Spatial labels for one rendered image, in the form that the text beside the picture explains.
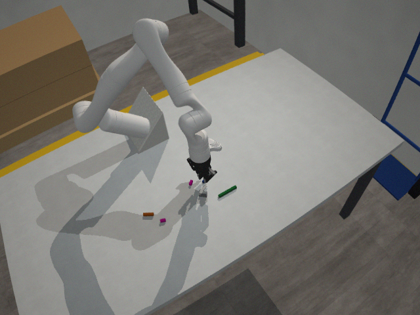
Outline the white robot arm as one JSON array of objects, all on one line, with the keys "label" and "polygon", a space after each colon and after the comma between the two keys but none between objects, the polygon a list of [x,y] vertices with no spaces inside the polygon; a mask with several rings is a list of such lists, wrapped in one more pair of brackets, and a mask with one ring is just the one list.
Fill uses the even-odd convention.
[{"label": "white robot arm", "polygon": [[150,131],[147,118],[109,107],[149,60],[173,104],[178,108],[193,108],[179,118],[178,125],[188,141],[190,159],[203,163],[210,158],[210,152],[221,151],[222,145],[207,136],[204,129],[212,122],[211,114],[163,48],[168,36],[167,25],[159,20],[143,18],[137,21],[133,27],[136,43],[107,67],[98,81],[92,102],[81,101],[73,106],[74,123],[81,133],[91,132],[99,126],[109,133],[145,138]]}]

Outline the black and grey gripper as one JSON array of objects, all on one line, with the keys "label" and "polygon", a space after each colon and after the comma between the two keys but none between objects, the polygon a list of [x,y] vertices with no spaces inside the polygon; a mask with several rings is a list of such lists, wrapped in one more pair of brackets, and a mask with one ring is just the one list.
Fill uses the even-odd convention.
[{"label": "black and grey gripper", "polygon": [[192,170],[196,171],[196,173],[198,174],[198,179],[201,180],[203,178],[204,183],[207,183],[217,173],[216,170],[213,171],[211,169],[211,156],[206,162],[203,163],[195,163],[190,159],[190,157],[187,159],[187,161],[191,166]]}]

